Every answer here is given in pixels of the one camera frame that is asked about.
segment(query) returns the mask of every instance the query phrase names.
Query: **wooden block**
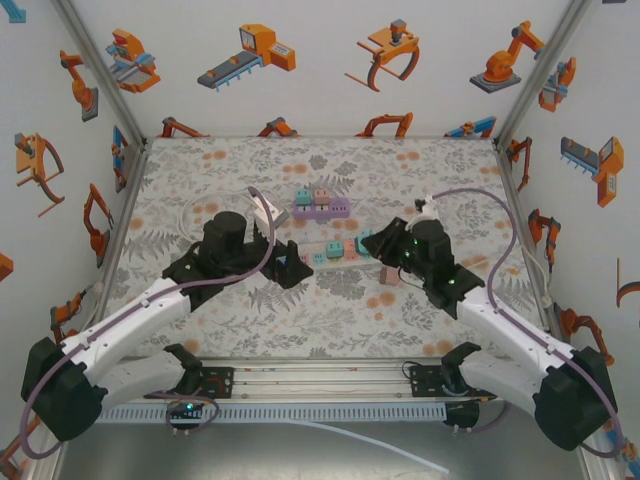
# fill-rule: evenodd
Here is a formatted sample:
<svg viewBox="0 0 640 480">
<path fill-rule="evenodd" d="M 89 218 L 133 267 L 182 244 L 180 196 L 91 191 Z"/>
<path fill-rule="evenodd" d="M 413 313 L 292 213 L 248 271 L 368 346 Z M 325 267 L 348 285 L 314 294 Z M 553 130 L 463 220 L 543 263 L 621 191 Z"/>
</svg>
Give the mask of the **wooden block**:
<svg viewBox="0 0 640 480">
<path fill-rule="evenodd" d="M 398 276 L 398 269 L 384 266 L 380 270 L 380 283 L 382 285 L 390 285 L 395 287 L 400 283 L 400 277 Z"/>
</svg>

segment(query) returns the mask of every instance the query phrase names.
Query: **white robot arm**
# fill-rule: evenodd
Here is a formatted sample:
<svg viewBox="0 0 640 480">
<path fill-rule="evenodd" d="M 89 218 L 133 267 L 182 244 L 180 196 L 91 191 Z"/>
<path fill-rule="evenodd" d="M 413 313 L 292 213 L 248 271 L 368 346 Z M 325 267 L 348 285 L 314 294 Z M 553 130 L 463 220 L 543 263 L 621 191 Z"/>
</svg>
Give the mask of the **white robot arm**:
<svg viewBox="0 0 640 480">
<path fill-rule="evenodd" d="M 268 205 L 270 216 L 280 217 L 277 209 Z M 560 352 L 578 363 L 614 403 L 604 359 L 593 349 L 578 352 L 540 331 L 499 300 L 494 306 L 484 282 L 454 263 L 450 239 L 432 207 L 429 197 L 417 201 L 419 214 L 411 222 L 395 218 L 384 230 L 364 239 L 364 246 L 385 265 L 418 276 L 436 308 L 476 328 L 514 360 L 497 359 L 471 343 L 460 345 L 442 359 L 443 390 L 453 397 L 464 395 L 470 388 L 498 395 L 534 416 L 556 445 L 573 450 L 609 415 L 594 399 L 591 388 L 553 353 Z M 141 305 L 135 313 L 120 319 L 129 309 L 125 306 L 89 330 L 67 338 L 61 348 L 48 339 L 34 345 L 23 384 L 25 400 L 53 363 L 79 346 L 84 347 L 60 369 L 49 382 L 52 387 L 43 390 L 34 403 L 35 412 L 59 440 L 84 432 L 102 409 L 155 391 L 191 394 L 198 388 L 202 364 L 179 345 L 144 360 L 119 362 L 143 339 L 194 311 L 223 289 L 215 285 L 180 290 L 178 285 L 203 278 L 224 278 L 228 274 L 226 265 L 230 264 L 234 273 L 255 267 L 267 245 L 264 232 L 269 229 L 265 220 L 265 212 L 257 212 L 254 240 L 243 244 L 246 220 L 231 212 L 219 213 L 205 224 L 204 240 L 194 244 L 163 272 L 163 278 L 134 300 L 134 304 Z M 313 273 L 299 259 L 297 245 L 292 241 L 286 246 L 276 242 L 261 272 L 283 288 L 291 288 Z M 168 292 L 155 298 L 158 292 L 165 291 Z M 515 323 L 508 321 L 505 314 Z M 107 328 L 118 319 L 117 326 Z"/>
</svg>

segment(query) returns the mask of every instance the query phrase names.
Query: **floral tablecloth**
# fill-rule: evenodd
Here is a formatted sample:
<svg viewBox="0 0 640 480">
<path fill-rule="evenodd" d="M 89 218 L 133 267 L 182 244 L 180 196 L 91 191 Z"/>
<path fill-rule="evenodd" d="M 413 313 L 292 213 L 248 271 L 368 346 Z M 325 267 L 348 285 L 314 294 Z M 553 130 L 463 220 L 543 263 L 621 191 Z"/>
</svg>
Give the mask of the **floral tablecloth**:
<svg viewBox="0 0 640 480">
<path fill-rule="evenodd" d="M 111 287 L 108 312 L 158 278 L 201 238 L 202 225 L 216 212 L 238 211 L 252 222 L 248 185 L 289 211 L 294 191 L 300 188 L 326 188 L 350 199 L 348 219 L 320 224 L 287 221 L 278 230 L 279 238 L 298 243 L 378 231 L 394 216 L 409 218 L 414 198 L 425 193 L 475 186 L 506 199 L 488 140 L 157 139 Z M 438 209 L 456 260 L 486 279 L 509 243 L 506 214 L 477 194 L 443 198 Z M 493 347 L 474 329 L 431 307 L 420 290 L 406 284 L 381 285 L 379 273 L 379 266 L 323 271 L 287 291 L 256 275 L 225 288 L 132 353 L 149 355 L 176 342 L 211 357 L 388 358 L 439 356 L 464 341 Z M 540 326 L 519 248 L 499 272 L 496 292 Z"/>
</svg>

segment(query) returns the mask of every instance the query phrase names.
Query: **teal block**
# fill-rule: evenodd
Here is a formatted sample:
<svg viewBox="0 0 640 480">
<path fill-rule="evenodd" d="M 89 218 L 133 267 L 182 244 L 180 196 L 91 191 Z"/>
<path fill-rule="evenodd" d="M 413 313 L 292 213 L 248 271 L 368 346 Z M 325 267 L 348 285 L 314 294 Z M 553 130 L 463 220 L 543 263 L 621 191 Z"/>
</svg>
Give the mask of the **teal block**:
<svg viewBox="0 0 640 480">
<path fill-rule="evenodd" d="M 344 245 L 342 242 L 327 243 L 327 258 L 342 258 L 344 256 Z"/>
<path fill-rule="evenodd" d="M 324 253 L 314 253 L 311 260 L 314 265 L 325 265 L 327 263 L 327 256 Z"/>
<path fill-rule="evenodd" d="M 296 205 L 299 205 L 301 207 L 311 205 L 312 200 L 313 195 L 311 194 L 311 190 L 306 188 L 302 190 L 296 190 Z"/>
</svg>

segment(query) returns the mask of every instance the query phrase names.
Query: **metal corner post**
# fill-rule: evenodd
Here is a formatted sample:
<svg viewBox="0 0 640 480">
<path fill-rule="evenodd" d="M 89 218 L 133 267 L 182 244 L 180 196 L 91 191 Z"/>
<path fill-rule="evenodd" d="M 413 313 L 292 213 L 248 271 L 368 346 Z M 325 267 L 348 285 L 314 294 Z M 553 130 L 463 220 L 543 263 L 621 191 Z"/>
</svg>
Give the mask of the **metal corner post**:
<svg viewBox="0 0 640 480">
<path fill-rule="evenodd" d="M 116 86 L 109 68 L 103 62 L 100 57 L 100 53 L 93 43 L 91 35 L 87 31 L 82 19 L 78 15 L 71 0 L 51 0 L 54 8 L 58 12 L 58 16 L 62 20 L 65 28 L 71 35 L 71 38 L 75 42 L 80 55 L 84 60 L 86 66 L 91 70 L 93 76 L 100 87 L 102 95 L 104 95 L 111 108 L 116 114 L 118 121 L 121 122 L 121 127 L 127 133 L 129 141 L 135 145 L 137 150 L 142 150 L 144 147 L 144 136 L 142 131 L 136 122 L 135 117 L 127 107 L 124 99 L 120 94 L 120 89 Z"/>
<path fill-rule="evenodd" d="M 535 102 L 536 96 L 542 90 L 544 83 L 554 70 L 558 58 L 567 42 L 573 35 L 589 7 L 595 0 L 571 0 L 562 18 L 558 22 L 551 38 L 544 46 L 542 55 L 527 80 L 522 93 L 516 99 L 516 103 L 507 115 L 498 135 L 498 150 L 504 151 L 508 148 L 509 142 L 516 133 L 520 122 L 527 114 L 527 111 Z"/>
</svg>

